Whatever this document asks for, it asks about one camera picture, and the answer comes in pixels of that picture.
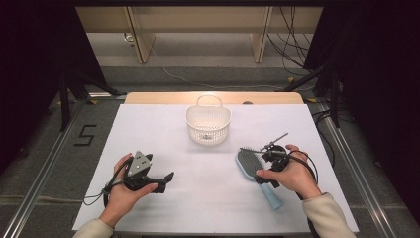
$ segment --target hairbrush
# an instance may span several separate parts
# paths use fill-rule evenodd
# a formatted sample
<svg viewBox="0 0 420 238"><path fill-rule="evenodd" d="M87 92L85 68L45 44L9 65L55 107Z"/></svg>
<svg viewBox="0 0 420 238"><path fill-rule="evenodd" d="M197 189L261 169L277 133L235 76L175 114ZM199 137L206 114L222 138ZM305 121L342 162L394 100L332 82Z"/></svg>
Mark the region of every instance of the hairbrush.
<svg viewBox="0 0 420 238"><path fill-rule="evenodd" d="M257 170L263 170L263 163L255 153L251 152L251 149L239 150L236 161L244 176L249 180L255 180L254 176L257 175ZM263 194L265 195L272 209L278 210L283 205L283 202L281 202L281 200L278 199L274 192L272 192L268 184L263 183L259 184L259 186L262 189Z"/></svg>

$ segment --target gray floor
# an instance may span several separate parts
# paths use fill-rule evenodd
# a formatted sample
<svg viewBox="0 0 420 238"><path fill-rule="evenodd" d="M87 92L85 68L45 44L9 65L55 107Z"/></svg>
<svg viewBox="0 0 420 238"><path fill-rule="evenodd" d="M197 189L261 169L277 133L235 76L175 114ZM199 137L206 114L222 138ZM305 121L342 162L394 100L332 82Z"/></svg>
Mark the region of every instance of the gray floor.
<svg viewBox="0 0 420 238"><path fill-rule="evenodd" d="M154 45L155 55L151 55L146 64L137 63L134 48L123 40L122 34L92 34L89 37L98 60L103 66L108 83L121 91L273 91L286 86L289 77L299 77L283 69L282 57L270 44L267 44L265 48L263 62L255 64L246 35L157 35ZM289 48L289 53L299 59L294 51L294 48ZM289 61L286 61L285 65L294 72L305 73ZM312 85L313 82L304 87L310 88ZM99 91L95 87L88 88L92 92ZM310 90L299 89L299 92L304 98L312 97ZM28 141L26 149L29 155L16 158L0 176L1 231L7 228L8 222L22 203L22 197L31 188L59 136L60 111L57 102L58 99L51 104L51 114L46 114L37 131ZM124 101L101 98L95 103L77 102L71 105L73 110L79 108L80 111L71 125L65 145L52 167L20 237L72 236L72 223L90 184L118 106ZM340 130L345 135L368 184L389 218L396 237L420 237L419 226L386 175L373 164L374 154L358 124L345 110L345 106L345 104L341 105L343 110L340 112ZM320 103L308 103L308 107L313 113L320 111ZM86 138L79 138L84 125L96 125L96 127L86 129L86 133L94 135L94 138L90 146L77 147L75 144L88 141ZM345 160L334 143L326 121L320 123L320 130L326 135L327 141L333 145L336 154L334 170L358 221L361 232L357 236L380 237ZM332 158L332 152L327 144L325 147Z"/></svg>

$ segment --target plastic basket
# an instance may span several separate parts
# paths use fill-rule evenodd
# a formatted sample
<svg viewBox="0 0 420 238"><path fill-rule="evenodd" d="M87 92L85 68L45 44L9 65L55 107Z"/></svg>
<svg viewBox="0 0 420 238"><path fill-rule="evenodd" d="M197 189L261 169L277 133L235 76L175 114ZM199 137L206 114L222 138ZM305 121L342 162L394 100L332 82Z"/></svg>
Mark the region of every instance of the plastic basket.
<svg viewBox="0 0 420 238"><path fill-rule="evenodd" d="M200 105L204 96L212 96L220 105ZM231 110L222 104L222 100L213 94L204 94L197 98L194 106L186 110L186 123L191 139L204 146L216 146L226 140L231 122Z"/></svg>

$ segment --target white sleeve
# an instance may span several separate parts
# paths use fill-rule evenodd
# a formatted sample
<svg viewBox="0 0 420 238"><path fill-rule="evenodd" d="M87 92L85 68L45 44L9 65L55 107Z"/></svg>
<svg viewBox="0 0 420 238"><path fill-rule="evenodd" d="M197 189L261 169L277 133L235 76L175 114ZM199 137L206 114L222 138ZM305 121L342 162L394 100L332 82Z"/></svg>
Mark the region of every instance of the white sleeve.
<svg viewBox="0 0 420 238"><path fill-rule="evenodd" d="M322 238L356 237L347 225L343 210L330 193L303 200L302 206Z"/></svg>
<svg viewBox="0 0 420 238"><path fill-rule="evenodd" d="M114 230L100 219L86 222L74 234L73 238L109 238Z"/></svg>

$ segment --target white table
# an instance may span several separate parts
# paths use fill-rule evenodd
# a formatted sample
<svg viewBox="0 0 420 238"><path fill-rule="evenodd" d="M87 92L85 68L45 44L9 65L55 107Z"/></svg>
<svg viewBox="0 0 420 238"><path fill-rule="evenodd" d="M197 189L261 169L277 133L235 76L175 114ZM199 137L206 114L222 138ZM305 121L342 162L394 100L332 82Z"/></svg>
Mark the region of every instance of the white table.
<svg viewBox="0 0 420 238"><path fill-rule="evenodd" d="M127 153L153 154L148 176L162 179L175 172L164 194L142 198L116 227L117 232L142 235L291 235L309 232L301 201L283 186L273 189L284 202L274 211L259 186L242 175L238 149L295 144L309 153L319 186L333 194L354 232L359 229L337 182L310 112L304 104L225 105L232 111L230 134L215 148L188 136L185 110L191 104L121 105L86 195L100 192L119 158ZM103 210L102 200L82 205L77 230Z"/></svg>

